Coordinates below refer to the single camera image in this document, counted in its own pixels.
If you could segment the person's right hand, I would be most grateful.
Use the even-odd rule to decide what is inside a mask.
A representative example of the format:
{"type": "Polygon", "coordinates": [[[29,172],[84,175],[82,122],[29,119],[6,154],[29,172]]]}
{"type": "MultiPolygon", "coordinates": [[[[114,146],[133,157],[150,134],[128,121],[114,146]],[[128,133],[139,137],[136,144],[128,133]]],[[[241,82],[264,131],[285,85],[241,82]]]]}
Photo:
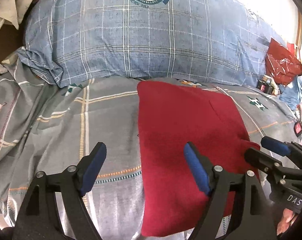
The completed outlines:
{"type": "Polygon", "coordinates": [[[297,219],[298,214],[290,209],[284,209],[282,212],[282,218],[277,225],[277,235],[281,235],[285,233],[295,222],[297,219]]]}

